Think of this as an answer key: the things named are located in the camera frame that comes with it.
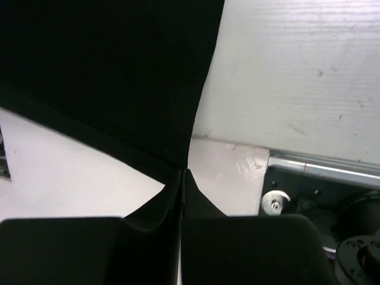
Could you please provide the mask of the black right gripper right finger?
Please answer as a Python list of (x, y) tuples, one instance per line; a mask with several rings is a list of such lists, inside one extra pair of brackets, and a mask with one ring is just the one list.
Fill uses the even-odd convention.
[(183, 174), (183, 284), (335, 284), (319, 233), (300, 215), (236, 216), (221, 212)]

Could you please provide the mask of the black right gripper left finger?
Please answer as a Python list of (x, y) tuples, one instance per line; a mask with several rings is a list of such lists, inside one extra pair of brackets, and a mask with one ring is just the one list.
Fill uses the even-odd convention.
[(181, 173), (126, 217), (1, 223), (2, 284), (176, 284)]

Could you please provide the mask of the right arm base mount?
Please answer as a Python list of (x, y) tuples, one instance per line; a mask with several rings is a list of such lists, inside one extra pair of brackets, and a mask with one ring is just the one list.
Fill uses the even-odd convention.
[(379, 166), (270, 151), (259, 213), (319, 230), (339, 284), (379, 284)]

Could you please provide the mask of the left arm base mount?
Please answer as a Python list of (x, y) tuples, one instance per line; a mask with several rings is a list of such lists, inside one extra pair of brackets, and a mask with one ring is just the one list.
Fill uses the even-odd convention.
[(8, 163), (7, 163), (2, 131), (0, 131), (0, 174), (1, 174), (1, 178), (8, 179), (8, 180), (11, 179), (11, 174), (10, 174)]

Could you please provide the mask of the black tank top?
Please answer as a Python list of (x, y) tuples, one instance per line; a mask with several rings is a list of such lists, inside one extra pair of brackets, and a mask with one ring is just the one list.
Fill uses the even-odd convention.
[(161, 182), (187, 167), (223, 1), (2, 1), (1, 107)]

